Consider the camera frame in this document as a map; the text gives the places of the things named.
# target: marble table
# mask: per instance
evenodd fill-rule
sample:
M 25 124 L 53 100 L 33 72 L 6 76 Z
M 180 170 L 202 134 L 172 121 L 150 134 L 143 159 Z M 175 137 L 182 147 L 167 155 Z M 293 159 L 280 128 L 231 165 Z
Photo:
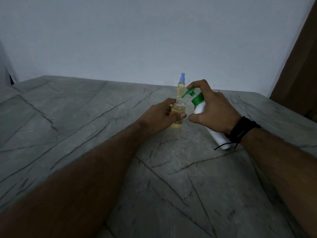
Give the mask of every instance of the marble table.
M 9 89 L 0 95 L 0 211 L 176 93 L 54 76 Z M 317 156 L 316 123 L 260 94 L 221 92 L 242 115 Z M 98 237 L 306 237 L 242 147 L 216 146 L 188 120 L 149 139 Z

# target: forearm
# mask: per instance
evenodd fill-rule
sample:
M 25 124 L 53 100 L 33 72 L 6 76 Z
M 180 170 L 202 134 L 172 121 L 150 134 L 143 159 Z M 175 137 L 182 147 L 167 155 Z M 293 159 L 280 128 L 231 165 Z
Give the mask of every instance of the forearm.
M 254 128 L 241 142 L 311 237 L 317 237 L 317 159 L 269 132 Z
M 0 215 L 2 237 L 86 237 L 115 203 L 146 138 L 135 123 L 83 155 Z

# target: brown door frame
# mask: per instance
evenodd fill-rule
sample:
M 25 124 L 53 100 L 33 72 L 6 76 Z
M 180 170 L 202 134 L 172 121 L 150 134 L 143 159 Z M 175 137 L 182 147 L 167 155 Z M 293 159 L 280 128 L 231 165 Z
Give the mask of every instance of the brown door frame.
M 308 94 L 307 90 L 312 85 L 316 88 L 315 93 Z M 270 99 L 301 115 L 305 115 L 306 109 L 317 103 L 317 0 L 309 12 Z M 305 107 L 299 107 L 300 104 L 305 104 Z

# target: black cord bracelet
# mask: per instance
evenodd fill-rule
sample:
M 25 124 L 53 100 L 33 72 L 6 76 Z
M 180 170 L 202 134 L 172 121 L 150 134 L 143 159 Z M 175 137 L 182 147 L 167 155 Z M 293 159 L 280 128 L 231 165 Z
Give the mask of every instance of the black cord bracelet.
M 237 145 L 241 142 L 244 135 L 246 135 L 252 128 L 261 128 L 260 125 L 258 125 L 255 121 L 251 121 L 245 116 L 243 116 L 239 122 L 235 125 L 235 127 L 231 130 L 230 134 L 224 134 L 229 140 L 230 143 L 225 144 L 236 144 Z

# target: blue nozzle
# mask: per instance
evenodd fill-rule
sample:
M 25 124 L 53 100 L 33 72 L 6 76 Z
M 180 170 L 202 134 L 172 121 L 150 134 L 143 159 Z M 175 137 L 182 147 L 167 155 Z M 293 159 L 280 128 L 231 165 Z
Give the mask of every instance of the blue nozzle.
M 185 82 L 185 74 L 182 73 L 182 75 L 180 76 L 179 82 Z

